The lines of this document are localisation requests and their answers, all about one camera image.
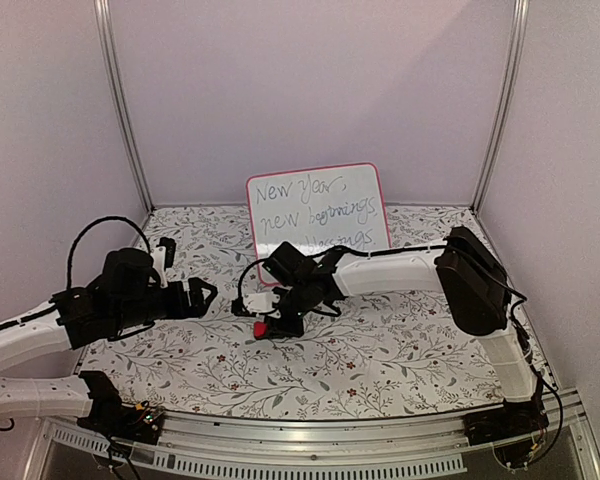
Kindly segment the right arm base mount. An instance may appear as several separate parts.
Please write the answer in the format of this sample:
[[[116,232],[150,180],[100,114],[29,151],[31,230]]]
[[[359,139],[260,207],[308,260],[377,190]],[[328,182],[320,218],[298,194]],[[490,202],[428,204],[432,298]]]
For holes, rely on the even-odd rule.
[[[498,408],[468,413],[462,422],[471,446],[531,434],[549,425],[541,397],[527,402],[504,401]]]

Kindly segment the pink framed whiteboard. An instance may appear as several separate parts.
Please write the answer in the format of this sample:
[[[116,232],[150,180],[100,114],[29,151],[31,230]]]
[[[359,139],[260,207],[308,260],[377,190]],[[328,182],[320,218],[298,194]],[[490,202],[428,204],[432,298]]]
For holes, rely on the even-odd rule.
[[[284,241],[305,255],[344,245],[391,246],[379,172],[371,163],[258,175],[246,182],[258,259]]]

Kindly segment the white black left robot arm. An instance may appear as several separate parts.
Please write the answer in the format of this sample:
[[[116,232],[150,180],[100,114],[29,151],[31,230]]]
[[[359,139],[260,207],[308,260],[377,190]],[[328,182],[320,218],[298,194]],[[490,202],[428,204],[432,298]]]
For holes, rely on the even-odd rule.
[[[172,264],[164,246],[108,253],[101,274],[87,286],[68,285],[31,311],[0,323],[0,374],[47,354],[125,340],[162,320],[203,317],[217,288],[197,277],[168,281]],[[58,379],[0,375],[0,421],[56,415],[72,416],[81,427],[106,436],[157,428],[155,414],[125,405],[101,371]]]

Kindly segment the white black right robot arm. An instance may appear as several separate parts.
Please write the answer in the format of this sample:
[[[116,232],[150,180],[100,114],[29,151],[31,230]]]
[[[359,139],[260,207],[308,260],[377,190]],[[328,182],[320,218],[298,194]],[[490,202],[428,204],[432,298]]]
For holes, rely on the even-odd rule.
[[[362,252],[333,246],[306,255],[281,243],[263,262],[281,288],[268,315],[254,325],[256,339],[299,338],[304,318],[319,305],[371,293],[441,292],[454,324],[474,336],[497,375],[509,405],[497,415],[497,427],[517,436],[532,424],[540,381],[527,359],[521,336],[508,314],[515,292],[491,252],[466,227],[455,227],[441,241],[427,245]]]

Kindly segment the red black whiteboard eraser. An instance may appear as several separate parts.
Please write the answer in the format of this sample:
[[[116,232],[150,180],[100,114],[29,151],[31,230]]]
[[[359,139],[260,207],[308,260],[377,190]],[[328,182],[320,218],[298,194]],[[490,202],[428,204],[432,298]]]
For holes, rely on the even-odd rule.
[[[255,322],[253,335],[256,340],[266,339],[269,336],[269,325],[266,322]]]

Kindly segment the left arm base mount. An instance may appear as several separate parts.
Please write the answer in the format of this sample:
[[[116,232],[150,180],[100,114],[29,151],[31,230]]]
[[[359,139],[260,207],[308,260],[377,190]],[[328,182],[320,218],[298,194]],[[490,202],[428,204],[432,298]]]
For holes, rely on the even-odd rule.
[[[147,401],[127,405],[114,400],[94,401],[89,414],[77,425],[105,438],[156,445],[164,424],[165,410]]]

